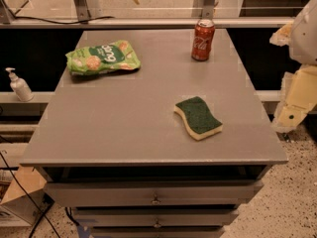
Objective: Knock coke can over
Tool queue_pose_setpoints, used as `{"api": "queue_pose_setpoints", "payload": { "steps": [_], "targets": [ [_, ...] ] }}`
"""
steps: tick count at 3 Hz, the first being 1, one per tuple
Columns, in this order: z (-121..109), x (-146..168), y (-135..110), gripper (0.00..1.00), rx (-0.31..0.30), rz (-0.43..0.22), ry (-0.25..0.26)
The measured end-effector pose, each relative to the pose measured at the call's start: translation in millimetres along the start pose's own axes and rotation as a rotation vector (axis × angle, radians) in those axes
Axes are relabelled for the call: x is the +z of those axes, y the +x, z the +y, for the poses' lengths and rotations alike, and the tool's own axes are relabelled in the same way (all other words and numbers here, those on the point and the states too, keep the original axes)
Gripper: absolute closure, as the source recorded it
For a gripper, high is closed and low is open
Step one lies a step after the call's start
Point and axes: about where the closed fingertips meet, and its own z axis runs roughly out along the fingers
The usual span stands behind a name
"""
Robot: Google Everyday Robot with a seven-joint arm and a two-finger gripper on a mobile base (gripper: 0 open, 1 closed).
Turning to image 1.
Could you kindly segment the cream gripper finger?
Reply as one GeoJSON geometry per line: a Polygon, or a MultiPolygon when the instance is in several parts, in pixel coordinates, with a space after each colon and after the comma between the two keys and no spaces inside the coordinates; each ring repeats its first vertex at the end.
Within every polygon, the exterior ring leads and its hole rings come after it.
{"type": "Polygon", "coordinates": [[[272,128],[278,133],[295,130],[317,105],[317,66],[302,65],[295,73],[286,72],[281,82],[280,101],[272,128]]]}

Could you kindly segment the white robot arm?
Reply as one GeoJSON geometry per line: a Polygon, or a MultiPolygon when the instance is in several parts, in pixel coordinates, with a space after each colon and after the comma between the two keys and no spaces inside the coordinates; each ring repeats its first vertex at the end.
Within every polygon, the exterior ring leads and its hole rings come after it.
{"type": "Polygon", "coordinates": [[[292,23],[272,34],[269,42],[288,45],[290,58],[300,63],[295,73],[284,74],[272,121],[276,132],[288,133],[317,105],[317,0],[310,0],[292,23]]]}

